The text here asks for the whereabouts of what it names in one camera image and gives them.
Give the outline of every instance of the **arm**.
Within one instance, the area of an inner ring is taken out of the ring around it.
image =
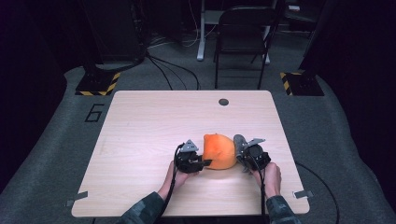
[[[300,220],[291,211],[286,200],[280,195],[282,176],[279,167],[275,163],[270,162],[264,171],[266,205],[271,224],[301,224]],[[252,173],[256,178],[257,184],[260,186],[259,172],[254,171]]]
[[[126,211],[117,224],[149,224],[154,223],[157,216],[163,209],[163,204],[168,196],[169,189],[172,183],[174,162],[171,161],[166,173],[163,185],[157,192],[152,192],[138,203],[134,204],[128,211]],[[198,173],[185,174],[180,171],[177,172],[174,190],[179,189],[186,180],[198,175]]]

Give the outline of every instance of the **orange pumpkin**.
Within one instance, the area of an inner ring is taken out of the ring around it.
[[[203,160],[212,160],[206,168],[224,170],[236,164],[233,140],[222,134],[204,135]]]

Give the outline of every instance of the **wooden tabletop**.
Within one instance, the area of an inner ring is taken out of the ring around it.
[[[228,100],[220,105],[219,100]],[[117,91],[74,203],[75,217],[120,217],[157,191],[178,145],[204,151],[204,135],[242,134],[260,143],[282,173],[281,193],[296,214],[308,212],[290,147],[269,91]],[[175,191],[164,216],[240,216],[261,213],[260,189],[236,164],[204,169]]]

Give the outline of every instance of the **sleeve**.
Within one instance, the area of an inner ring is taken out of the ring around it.
[[[301,224],[282,196],[276,195],[267,199],[266,205],[271,224]]]
[[[151,224],[163,209],[163,199],[152,192],[126,211],[117,224]]]

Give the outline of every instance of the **gray carpet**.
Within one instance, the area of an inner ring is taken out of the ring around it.
[[[164,44],[151,47],[148,52],[190,69],[198,77],[202,90],[213,90],[214,43],[211,38],[206,41],[203,62],[196,61],[198,43],[191,47]],[[359,158],[343,109],[329,86],[319,77],[325,96],[286,94],[279,73],[297,71],[306,44],[304,35],[277,33],[270,50],[271,63],[265,68],[262,82],[262,89],[273,94],[294,159],[313,170],[332,190],[339,205],[340,223],[396,223],[375,176]],[[228,69],[230,64],[237,63],[244,67],[242,63],[249,63],[249,59],[229,60],[232,62],[222,61],[219,89],[255,90],[259,71]],[[259,60],[254,66],[260,67]],[[163,69],[174,90],[184,90],[183,83],[187,90],[195,90],[196,82],[191,74],[169,67],[183,80]],[[91,218],[72,217],[71,208],[64,203],[78,192],[113,94],[76,96],[75,88],[83,75],[82,68],[65,74],[68,86],[63,101],[29,157],[0,195],[0,223],[92,223]],[[169,86],[158,68],[145,60],[121,73],[115,91],[121,90],[169,90]],[[103,112],[99,121],[84,122],[94,104],[99,104],[95,109]],[[297,167],[304,188],[315,194],[309,199],[310,211],[299,215],[301,221],[335,223],[336,209],[330,192],[316,176]],[[113,223],[116,219],[97,218],[95,223]],[[253,219],[238,217],[233,222],[244,220]],[[227,218],[210,218],[197,219],[196,223],[232,222]]]

